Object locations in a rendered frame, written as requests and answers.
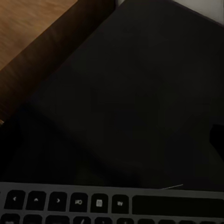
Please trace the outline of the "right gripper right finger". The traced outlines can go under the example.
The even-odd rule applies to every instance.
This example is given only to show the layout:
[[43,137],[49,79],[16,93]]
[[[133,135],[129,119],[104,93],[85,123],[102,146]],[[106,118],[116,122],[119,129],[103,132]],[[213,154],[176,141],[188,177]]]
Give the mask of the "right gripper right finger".
[[224,126],[214,124],[210,132],[209,140],[224,162]]

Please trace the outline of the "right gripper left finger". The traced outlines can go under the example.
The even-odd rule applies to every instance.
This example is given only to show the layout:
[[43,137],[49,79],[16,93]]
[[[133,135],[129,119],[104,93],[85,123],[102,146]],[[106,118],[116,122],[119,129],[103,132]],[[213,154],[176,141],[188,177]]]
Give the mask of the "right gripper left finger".
[[0,180],[24,143],[20,124],[0,129]]

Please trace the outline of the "keyboard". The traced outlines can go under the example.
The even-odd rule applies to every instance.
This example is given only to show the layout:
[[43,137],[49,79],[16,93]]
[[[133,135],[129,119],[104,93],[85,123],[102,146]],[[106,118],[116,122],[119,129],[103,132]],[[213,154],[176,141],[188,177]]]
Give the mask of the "keyboard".
[[0,224],[224,224],[224,192],[0,182]]

